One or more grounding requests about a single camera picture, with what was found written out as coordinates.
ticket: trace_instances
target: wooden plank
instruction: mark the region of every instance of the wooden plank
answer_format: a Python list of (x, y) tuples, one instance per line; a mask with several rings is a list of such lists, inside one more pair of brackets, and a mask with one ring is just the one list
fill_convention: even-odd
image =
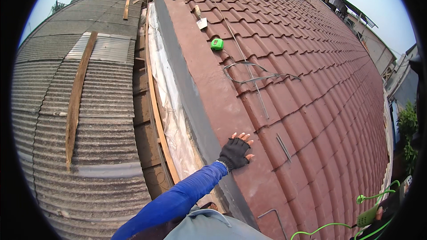
[(67, 171), (70, 171), (71, 158), (73, 156), (74, 142), (76, 140), (77, 124), (79, 123), (80, 99), (82, 97), (83, 81), (85, 80), (86, 69), (88, 68), (89, 58), (91, 57), (93, 46), (97, 39), (98, 32), (92, 31), (86, 48), (83, 52), (74, 78), (73, 88), (71, 89), (70, 102), (68, 104), (67, 124), (65, 127), (65, 155), (67, 162)]
[(125, 11), (123, 12), (123, 19), (124, 19), (124, 20), (127, 20), (127, 19), (128, 19), (129, 1), (130, 1), (130, 0), (126, 0)]
[(176, 184), (180, 180), (178, 177), (178, 173), (176, 172), (175, 165), (172, 161), (172, 157), (171, 157), (170, 152), (169, 152), (169, 147), (167, 145), (166, 137), (165, 137), (164, 132), (163, 132), (163, 124), (162, 124), (159, 109), (157, 106), (156, 95), (154, 93), (153, 74), (151, 72), (150, 56), (149, 56), (149, 51), (148, 51), (148, 22), (146, 23), (146, 27), (145, 27), (145, 34), (146, 34), (145, 47), (146, 47), (146, 51), (147, 51), (145, 61), (147, 64), (148, 86), (149, 86), (149, 91), (150, 91), (151, 104), (153, 106), (154, 121), (156, 123), (158, 135), (160, 138), (160, 143), (161, 143), (161, 146), (163, 149), (164, 157), (166, 158), (166, 163), (168, 165), (169, 172), (172, 176), (174, 184)]

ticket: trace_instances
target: plastic sheet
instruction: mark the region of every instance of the plastic sheet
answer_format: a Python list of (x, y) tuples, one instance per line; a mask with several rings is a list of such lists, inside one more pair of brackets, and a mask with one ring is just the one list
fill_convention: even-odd
[(163, 39), (159, 31), (155, 5), (150, 3), (148, 13), (148, 45), (152, 74), (165, 110), (164, 133), (180, 180), (197, 171), (194, 151), (187, 135), (184, 109), (169, 65)]

